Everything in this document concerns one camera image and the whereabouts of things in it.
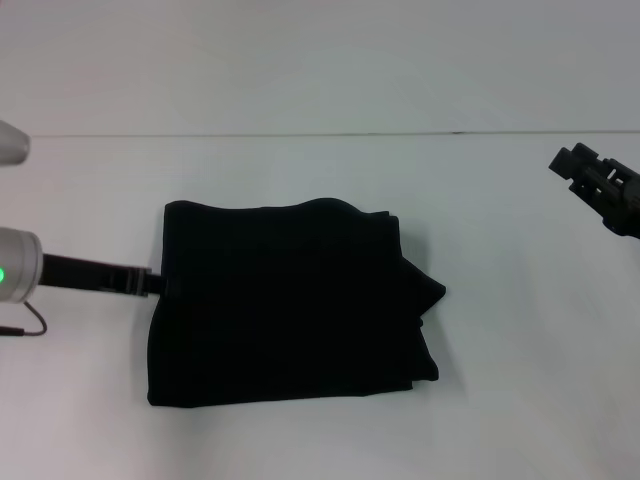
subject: white wall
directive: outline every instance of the white wall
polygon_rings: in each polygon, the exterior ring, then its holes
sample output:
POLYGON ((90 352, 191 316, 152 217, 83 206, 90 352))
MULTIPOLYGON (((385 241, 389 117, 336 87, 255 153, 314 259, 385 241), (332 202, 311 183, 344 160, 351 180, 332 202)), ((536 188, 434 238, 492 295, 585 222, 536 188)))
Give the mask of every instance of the white wall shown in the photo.
MULTIPOLYGON (((157 270, 169 201, 334 196, 398 215, 449 291, 423 328, 437 383, 185 411, 146 403, 153 298, 41 287, 49 333, 0 339, 0 477, 635 480, 640 244, 547 166, 583 141, 640 170, 640 135, 290 135, 640 130, 638 13, 1 0, 0 118, 36 137, 0 171, 0 225, 157 270), (247 134, 283 136, 216 137, 247 134)), ((37 326, 16 305, 0 324, 37 326)))
POLYGON ((640 129, 633 0, 3 0, 33 134, 640 129))

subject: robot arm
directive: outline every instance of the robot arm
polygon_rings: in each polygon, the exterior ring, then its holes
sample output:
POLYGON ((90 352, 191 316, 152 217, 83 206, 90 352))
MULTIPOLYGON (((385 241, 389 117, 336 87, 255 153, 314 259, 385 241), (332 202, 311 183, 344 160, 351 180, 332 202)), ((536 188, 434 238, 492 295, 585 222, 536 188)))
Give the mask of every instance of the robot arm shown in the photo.
POLYGON ((605 227, 640 239, 640 175, 616 160, 598 160, 582 143, 560 150, 549 168, 573 180, 569 190, 602 216, 605 227))

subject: wire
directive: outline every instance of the wire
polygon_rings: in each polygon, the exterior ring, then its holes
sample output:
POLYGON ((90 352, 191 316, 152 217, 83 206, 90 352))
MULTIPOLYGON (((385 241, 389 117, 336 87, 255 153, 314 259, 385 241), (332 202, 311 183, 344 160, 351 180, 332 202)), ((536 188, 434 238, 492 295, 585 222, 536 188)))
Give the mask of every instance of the wire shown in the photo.
POLYGON ((29 309, 29 311, 31 313, 33 313, 36 316, 36 318, 38 320, 40 320, 40 323, 42 324, 42 330, 40 330, 39 332, 24 332, 24 336, 25 337, 39 337, 39 336, 44 335, 45 333, 47 333, 47 330, 48 330, 47 322, 42 317, 42 315, 40 315, 40 313, 35 308, 33 308, 29 302, 24 302, 24 306, 27 307, 29 309))

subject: black cloth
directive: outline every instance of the black cloth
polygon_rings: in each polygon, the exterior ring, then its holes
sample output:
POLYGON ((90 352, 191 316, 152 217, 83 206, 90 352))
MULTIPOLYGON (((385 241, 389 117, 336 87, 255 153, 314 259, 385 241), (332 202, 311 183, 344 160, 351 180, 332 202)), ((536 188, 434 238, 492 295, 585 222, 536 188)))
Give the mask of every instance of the black cloth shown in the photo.
POLYGON ((420 315, 445 293, 398 219, 334 199, 165 207, 148 400, 198 407, 409 390, 436 380, 420 315))

